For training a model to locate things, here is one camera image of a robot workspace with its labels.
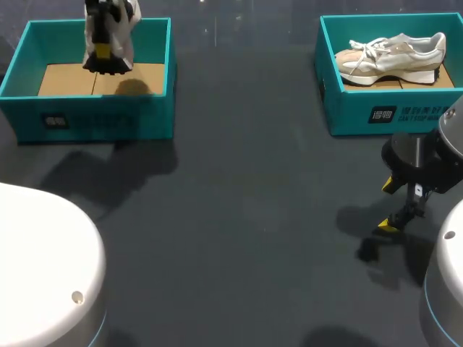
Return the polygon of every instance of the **logo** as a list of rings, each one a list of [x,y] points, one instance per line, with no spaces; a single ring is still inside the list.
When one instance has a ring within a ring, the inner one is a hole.
[[[42,113],[42,120],[45,128],[47,129],[68,129],[69,124],[67,123],[64,113]]]
[[[379,123],[391,123],[396,113],[397,106],[375,106],[371,110],[370,119],[368,123],[379,124]]]

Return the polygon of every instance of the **shoelace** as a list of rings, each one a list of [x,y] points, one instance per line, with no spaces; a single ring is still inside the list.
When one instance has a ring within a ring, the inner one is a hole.
[[[349,44],[352,47],[352,49],[356,51],[362,51],[360,59],[358,60],[357,64],[355,65],[355,68],[350,72],[350,74],[354,73],[354,71],[362,63],[363,59],[369,57],[376,61],[378,59],[378,53],[388,53],[390,50],[384,48],[385,40],[387,40],[387,38],[377,38],[376,40],[373,40],[369,43],[358,43],[354,40],[350,40]]]

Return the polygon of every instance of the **beige sneaker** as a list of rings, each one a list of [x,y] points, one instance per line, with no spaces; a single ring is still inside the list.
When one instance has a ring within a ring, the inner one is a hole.
[[[377,38],[369,43],[351,40],[352,49],[335,56],[341,77],[357,85],[372,85],[386,76],[408,82],[433,84],[436,70],[446,54],[446,36],[411,38],[400,34],[393,38]]]

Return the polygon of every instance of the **cardboard insert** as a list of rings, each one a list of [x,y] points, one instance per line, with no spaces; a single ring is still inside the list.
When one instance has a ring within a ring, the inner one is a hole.
[[[433,85],[421,85],[419,83],[410,83],[404,80],[387,80],[376,82],[368,87],[361,87],[356,85],[348,85],[344,83],[345,90],[390,90],[390,89],[440,89],[440,88],[454,88],[449,73],[444,65],[439,68],[439,77]]]
[[[126,74],[97,74],[82,64],[50,64],[39,96],[162,94],[164,64],[134,64]]]

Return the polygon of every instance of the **sneaker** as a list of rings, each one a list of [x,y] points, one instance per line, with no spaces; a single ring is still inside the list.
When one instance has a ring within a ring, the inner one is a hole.
[[[141,17],[138,0],[85,0],[83,68],[100,74],[132,71],[130,34]]]
[[[432,85],[446,54],[446,36],[411,38],[400,34],[369,43],[350,40],[352,49],[335,56],[341,77],[351,84],[372,85],[382,77]]]

